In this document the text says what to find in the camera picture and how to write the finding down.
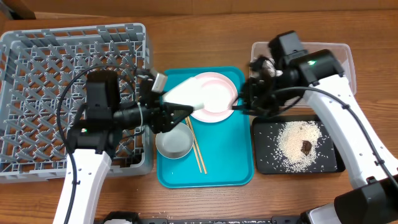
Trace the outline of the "white paper cup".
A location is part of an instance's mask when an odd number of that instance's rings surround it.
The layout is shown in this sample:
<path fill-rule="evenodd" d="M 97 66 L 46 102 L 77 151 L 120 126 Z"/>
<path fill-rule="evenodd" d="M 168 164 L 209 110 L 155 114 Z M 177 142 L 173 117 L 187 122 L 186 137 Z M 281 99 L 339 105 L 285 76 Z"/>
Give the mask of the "white paper cup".
<path fill-rule="evenodd" d="M 164 103 L 192 106 L 193 110 L 201 110 L 205 107 L 205 98 L 201 82 L 191 77 L 173 87 L 162 97 Z"/>

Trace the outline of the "brown food scrap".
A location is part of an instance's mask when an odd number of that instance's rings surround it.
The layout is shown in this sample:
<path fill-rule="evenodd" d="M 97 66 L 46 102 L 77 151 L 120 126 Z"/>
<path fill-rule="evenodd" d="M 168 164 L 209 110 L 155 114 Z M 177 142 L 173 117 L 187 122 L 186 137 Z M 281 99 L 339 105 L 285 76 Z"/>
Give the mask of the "brown food scrap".
<path fill-rule="evenodd" d="M 308 156 L 310 154 L 312 150 L 312 144 L 310 141 L 302 141 L 302 148 L 301 148 L 301 152 L 305 155 Z"/>

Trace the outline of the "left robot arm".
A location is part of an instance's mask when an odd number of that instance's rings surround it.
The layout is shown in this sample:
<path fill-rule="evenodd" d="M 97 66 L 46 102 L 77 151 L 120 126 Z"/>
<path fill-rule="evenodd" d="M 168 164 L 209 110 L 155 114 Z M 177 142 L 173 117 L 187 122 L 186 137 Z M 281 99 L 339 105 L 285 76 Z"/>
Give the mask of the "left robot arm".
<path fill-rule="evenodd" d="M 194 107 L 161 102 L 167 76 L 154 69 L 95 65 L 81 71 L 65 87 L 58 102 L 57 126 L 67 152 L 67 173 L 54 223 L 93 223 L 101 188 L 124 130 L 149 128 L 171 131 L 190 116 Z M 63 101 L 73 84 L 86 77 L 86 101 L 76 112 L 73 126 L 64 132 Z"/>

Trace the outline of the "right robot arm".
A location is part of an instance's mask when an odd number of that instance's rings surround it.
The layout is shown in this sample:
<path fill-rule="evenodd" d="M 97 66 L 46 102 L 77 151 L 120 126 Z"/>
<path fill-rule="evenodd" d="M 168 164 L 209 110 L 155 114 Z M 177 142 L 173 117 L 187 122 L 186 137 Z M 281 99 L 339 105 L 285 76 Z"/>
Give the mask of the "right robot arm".
<path fill-rule="evenodd" d="M 352 190 L 303 212 L 300 223 L 390 223 L 397 220 L 397 159 L 359 107 L 345 71 L 328 49 L 309 52 L 294 31 L 277 35 L 270 56 L 254 59 L 237 110 L 273 118 L 285 102 L 303 100 L 326 127 L 349 174 Z"/>

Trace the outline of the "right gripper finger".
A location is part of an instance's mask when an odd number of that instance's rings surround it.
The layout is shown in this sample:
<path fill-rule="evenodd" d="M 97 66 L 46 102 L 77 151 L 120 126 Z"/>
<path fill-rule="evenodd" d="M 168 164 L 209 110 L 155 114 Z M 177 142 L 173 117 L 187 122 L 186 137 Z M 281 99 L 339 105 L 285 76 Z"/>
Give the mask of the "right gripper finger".
<path fill-rule="evenodd" d="M 238 93 L 238 99 L 243 101 L 252 101 L 254 89 L 254 78 L 249 77 L 242 85 L 240 92 Z"/>
<path fill-rule="evenodd" d="M 241 105 L 234 105 L 231 107 L 231 109 L 251 116 L 264 115 L 264 110 L 255 101 L 243 101 Z"/>

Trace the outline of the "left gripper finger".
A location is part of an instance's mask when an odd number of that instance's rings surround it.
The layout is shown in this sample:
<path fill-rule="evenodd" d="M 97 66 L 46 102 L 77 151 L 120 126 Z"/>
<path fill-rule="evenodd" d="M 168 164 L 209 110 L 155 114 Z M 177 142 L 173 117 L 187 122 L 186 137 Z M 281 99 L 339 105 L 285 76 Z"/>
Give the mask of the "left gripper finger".
<path fill-rule="evenodd" d="M 164 104 L 164 110 L 172 118 L 186 118 L 193 113 L 193 107 L 180 104 Z"/>
<path fill-rule="evenodd" d="M 167 133 L 171 131 L 176 125 L 181 123 L 184 118 L 166 118 L 161 117 L 157 120 L 157 133 Z"/>

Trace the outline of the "white napkin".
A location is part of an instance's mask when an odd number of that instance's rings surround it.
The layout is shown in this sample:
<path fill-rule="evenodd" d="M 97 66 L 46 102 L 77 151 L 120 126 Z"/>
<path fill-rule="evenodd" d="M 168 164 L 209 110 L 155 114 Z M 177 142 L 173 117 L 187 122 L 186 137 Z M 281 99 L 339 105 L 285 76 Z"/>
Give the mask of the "white napkin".
<path fill-rule="evenodd" d="M 273 60 L 265 61 L 265 68 L 271 77 L 279 77 L 283 74 L 282 70 L 277 70 Z"/>

